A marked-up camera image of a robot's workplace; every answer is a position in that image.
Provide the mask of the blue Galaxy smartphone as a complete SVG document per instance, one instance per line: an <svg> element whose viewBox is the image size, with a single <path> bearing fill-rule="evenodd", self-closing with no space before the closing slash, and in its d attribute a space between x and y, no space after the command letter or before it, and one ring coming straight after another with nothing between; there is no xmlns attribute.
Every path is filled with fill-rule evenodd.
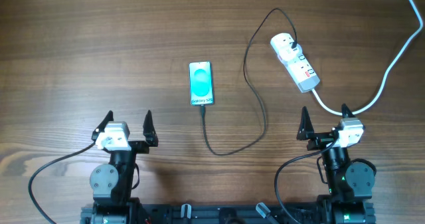
<svg viewBox="0 0 425 224"><path fill-rule="evenodd" d="M209 61L189 63L189 84L191 105L214 103L213 76Z"/></svg>

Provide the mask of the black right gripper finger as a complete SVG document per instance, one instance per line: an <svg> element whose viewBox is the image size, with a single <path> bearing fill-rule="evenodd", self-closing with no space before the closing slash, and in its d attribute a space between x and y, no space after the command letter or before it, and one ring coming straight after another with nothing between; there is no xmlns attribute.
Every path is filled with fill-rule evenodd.
<svg viewBox="0 0 425 224"><path fill-rule="evenodd" d="M311 123L311 119L309 116L309 112L307 107L304 106L301 109L301 120L299 124L299 129L297 132L296 139L297 140L310 140L314 137L314 129Z"/></svg>
<svg viewBox="0 0 425 224"><path fill-rule="evenodd" d="M354 118L355 115L351 112L346 104L341 105L341 116L342 118Z"/></svg>

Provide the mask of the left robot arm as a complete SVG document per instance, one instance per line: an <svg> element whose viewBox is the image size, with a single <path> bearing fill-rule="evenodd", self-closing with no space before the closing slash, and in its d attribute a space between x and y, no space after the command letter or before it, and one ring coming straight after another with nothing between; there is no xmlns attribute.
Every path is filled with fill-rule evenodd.
<svg viewBox="0 0 425 224"><path fill-rule="evenodd" d="M90 175L94 204L82 210L81 223L151 223L139 198L131 196L131 191L139 185L138 181L133 182L134 173L139 173L136 156L148 154L150 147L159 144L151 111L143 121L145 139L129 141L129 135L128 124L115 122L112 111L92 132L94 144L110 154L110 160L96 167Z"/></svg>

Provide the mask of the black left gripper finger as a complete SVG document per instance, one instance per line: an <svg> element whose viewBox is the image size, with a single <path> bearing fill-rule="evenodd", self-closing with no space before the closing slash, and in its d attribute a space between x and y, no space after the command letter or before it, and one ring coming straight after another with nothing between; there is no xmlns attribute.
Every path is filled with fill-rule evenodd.
<svg viewBox="0 0 425 224"><path fill-rule="evenodd" d="M111 122L114 120L114 115L113 112L110 110L105 118L99 123L99 125L94 129L94 131L92 132L92 141L95 142L98 138L98 136L100 135L101 132L104 132L106 125L108 124L108 122Z"/></svg>
<svg viewBox="0 0 425 224"><path fill-rule="evenodd" d="M143 122L143 135L145 136L145 141L149 146L157 147L159 145L157 133L153 125L153 117L151 110L148 110L147 114L145 115L145 119Z"/></svg>

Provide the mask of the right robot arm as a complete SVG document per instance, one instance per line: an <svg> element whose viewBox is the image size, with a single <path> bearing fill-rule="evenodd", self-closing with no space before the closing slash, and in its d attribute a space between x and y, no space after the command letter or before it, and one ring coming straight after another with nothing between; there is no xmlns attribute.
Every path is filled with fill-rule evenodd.
<svg viewBox="0 0 425 224"><path fill-rule="evenodd" d="M377 169L364 159L352 160L348 148L358 144L364 131L363 123L346 104L341 106L342 119L329 132L315 132L306 107L301 109L301 120L296 138L307 140L307 150L320 151L329 188L328 195L317 198L320 223L367 224L375 223L372 198Z"/></svg>

